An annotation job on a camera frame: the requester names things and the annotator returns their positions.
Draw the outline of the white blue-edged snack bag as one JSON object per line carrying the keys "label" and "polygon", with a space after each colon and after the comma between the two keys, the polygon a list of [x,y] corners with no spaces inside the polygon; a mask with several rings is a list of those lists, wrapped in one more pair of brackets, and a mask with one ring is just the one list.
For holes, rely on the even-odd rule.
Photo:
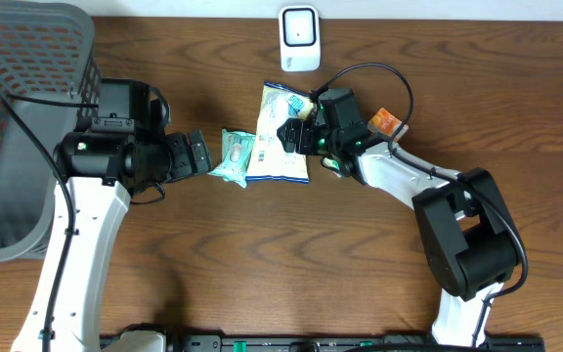
{"label": "white blue-edged snack bag", "polygon": [[289,118],[304,120],[313,108],[306,93],[280,83],[264,82],[256,138],[246,172],[247,182],[309,183],[306,157],[287,153],[277,131]]}

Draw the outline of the teal wet wipes pack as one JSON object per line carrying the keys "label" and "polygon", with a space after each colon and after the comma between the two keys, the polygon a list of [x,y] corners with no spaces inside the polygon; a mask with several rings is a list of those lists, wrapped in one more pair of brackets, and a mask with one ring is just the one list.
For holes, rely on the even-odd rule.
{"label": "teal wet wipes pack", "polygon": [[242,131],[222,131],[222,161],[209,175],[247,187],[246,173],[255,143],[255,135]]}

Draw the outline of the teal tissue pack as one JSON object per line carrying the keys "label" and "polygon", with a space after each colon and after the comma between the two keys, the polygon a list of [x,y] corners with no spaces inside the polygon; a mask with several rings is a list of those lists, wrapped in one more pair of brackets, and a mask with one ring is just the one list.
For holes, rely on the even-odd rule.
{"label": "teal tissue pack", "polygon": [[327,157],[322,157],[321,158],[321,166],[331,172],[333,172],[338,178],[342,178],[343,174],[340,171],[339,165],[338,163],[331,159],[331,158],[327,158]]}

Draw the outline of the orange snack packet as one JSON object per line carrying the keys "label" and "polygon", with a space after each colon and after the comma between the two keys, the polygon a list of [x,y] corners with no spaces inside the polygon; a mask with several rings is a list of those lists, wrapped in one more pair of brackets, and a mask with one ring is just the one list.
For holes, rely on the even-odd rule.
{"label": "orange snack packet", "polygon": [[408,131],[407,125],[385,108],[380,108],[368,121],[368,130],[398,142]]}

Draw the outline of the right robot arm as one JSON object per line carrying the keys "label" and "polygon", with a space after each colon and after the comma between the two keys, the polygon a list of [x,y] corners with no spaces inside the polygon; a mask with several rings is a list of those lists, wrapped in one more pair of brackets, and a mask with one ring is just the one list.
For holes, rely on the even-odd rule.
{"label": "right robot arm", "polygon": [[522,286],[506,287],[516,267],[528,267],[524,244],[493,176],[485,169],[437,167],[398,144],[405,122],[386,110],[361,117],[353,91],[324,87],[304,118],[277,130],[287,152],[318,155],[342,177],[382,190],[414,212],[424,254],[442,288],[430,330],[433,345],[489,349],[485,325],[494,301]]}

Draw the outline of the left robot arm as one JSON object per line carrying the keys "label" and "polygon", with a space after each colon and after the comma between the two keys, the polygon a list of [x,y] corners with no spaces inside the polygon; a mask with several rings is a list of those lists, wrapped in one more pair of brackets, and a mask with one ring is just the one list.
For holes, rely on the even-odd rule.
{"label": "left robot arm", "polygon": [[165,131],[170,106],[149,84],[105,78],[88,127],[44,157],[57,181],[51,236],[15,351],[99,351],[109,262],[132,198],[211,170],[200,130]]}

